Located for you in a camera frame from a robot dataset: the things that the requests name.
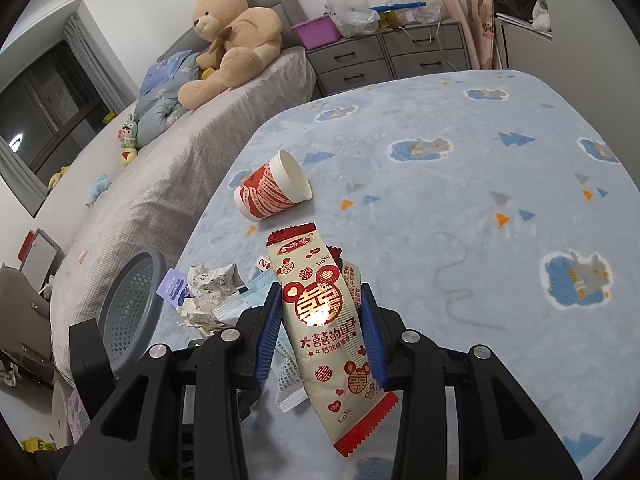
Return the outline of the white paper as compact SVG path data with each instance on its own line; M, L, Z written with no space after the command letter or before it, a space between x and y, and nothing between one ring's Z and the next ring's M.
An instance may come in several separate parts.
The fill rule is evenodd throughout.
M212 336L226 327L218 318L224 302L244 284L235 263L209 269L204 263L194 263L186 274L189 296L177 308L179 326L198 330L203 336Z

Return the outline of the grey window curtain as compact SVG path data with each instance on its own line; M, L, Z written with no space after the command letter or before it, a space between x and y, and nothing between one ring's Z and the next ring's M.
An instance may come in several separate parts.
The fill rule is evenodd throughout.
M73 13L66 21L64 38L99 97L110 110L119 114L134 102L134 97L107 61L77 13Z

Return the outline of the purple plastic bin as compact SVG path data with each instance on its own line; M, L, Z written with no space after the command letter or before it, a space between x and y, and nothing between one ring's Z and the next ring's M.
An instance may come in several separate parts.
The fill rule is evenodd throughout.
M307 50L334 44L343 38L328 14L300 22L292 29Z

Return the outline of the large tan teddy bear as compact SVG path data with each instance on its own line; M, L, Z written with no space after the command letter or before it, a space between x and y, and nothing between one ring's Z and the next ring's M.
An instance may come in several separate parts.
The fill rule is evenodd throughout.
M281 53L278 14L263 6L250 6L247 0L198 0L192 28L209 42L208 50L196 58L198 67L210 68L213 73L180 88L178 100L188 110L256 78Z

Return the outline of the grey perforated trash basket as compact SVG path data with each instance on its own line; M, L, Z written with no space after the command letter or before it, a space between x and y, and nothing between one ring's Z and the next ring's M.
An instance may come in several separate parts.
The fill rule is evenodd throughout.
M163 305L156 290L167 270L164 256L155 249L138 252L118 272L106 295L98 326L116 377L149 347Z

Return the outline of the grey drawer dresser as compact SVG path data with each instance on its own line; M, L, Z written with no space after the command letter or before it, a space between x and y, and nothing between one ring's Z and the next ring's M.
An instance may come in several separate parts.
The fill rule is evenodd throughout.
M455 20L342 39L309 50L307 58L322 96L394 79L471 68L462 27Z

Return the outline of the light blue plastic pouch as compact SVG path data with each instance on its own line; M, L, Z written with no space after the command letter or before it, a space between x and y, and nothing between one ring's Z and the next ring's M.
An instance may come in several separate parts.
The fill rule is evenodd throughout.
M217 320L224 325L235 326L244 310L260 307L264 303L271 283L275 280L276 277L271 270L256 271L238 292L216 309ZM282 413L291 411L308 399L302 378L299 376L294 350L283 326L280 326L278 333L271 369L277 377L276 402Z

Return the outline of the purple rectangular carton box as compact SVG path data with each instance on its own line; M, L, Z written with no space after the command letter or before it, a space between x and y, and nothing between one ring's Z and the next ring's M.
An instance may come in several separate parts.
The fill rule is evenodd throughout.
M156 290L157 296L178 309L183 301L190 296L190 289L186 274L169 268Z

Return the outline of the small cartoon plush doll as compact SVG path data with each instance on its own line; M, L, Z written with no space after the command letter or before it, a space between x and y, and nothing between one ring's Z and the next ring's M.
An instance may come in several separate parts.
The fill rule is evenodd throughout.
M132 162L138 154L138 124L134 116L130 115L126 122L118 129L117 136L120 142L120 160L124 166Z

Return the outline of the grey checkered bed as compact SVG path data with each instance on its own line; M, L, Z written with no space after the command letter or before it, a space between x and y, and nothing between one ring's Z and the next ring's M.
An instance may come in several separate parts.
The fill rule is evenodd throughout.
M306 103L314 72L291 26L306 15L298 0L248 0L279 14L286 48L256 79L178 118L128 166L116 162L117 117L84 148L41 209L62 248L38 342L26 344L48 374L70 377L70 326L98 315L117 272L137 252L155 249L177 262L198 218L253 133ZM112 181L92 207L101 175Z

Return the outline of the white plastic bag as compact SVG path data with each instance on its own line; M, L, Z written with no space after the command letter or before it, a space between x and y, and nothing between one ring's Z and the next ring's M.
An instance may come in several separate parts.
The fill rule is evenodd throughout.
M326 0L324 4L337 30L344 38L373 35L378 31L378 12L370 0Z

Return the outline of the red white snack wrapper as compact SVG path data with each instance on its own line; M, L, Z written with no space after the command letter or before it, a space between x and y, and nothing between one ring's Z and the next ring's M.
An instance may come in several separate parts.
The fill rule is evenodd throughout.
M349 456L399 398L372 375L355 301L316 226L271 233L267 252L307 396L334 448Z

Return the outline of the pink cartoon folded board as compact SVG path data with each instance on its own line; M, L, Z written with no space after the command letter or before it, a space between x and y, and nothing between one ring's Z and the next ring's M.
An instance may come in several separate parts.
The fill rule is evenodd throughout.
M461 27L473 70L492 70L495 64L494 0L442 0L446 12Z

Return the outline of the small blue plush toy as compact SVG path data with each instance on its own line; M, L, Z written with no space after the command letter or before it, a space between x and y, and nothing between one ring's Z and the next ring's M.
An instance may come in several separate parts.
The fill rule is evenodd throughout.
M101 174L94 182L90 190L89 201L87 203L88 207L92 207L100 195L108 190L108 188L112 185L112 181L106 174Z

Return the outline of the red white paper cup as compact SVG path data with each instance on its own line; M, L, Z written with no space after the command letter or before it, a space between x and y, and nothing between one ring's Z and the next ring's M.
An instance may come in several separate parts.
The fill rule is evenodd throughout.
M302 167L285 150L278 151L234 191L235 205L253 222L311 199L311 186Z

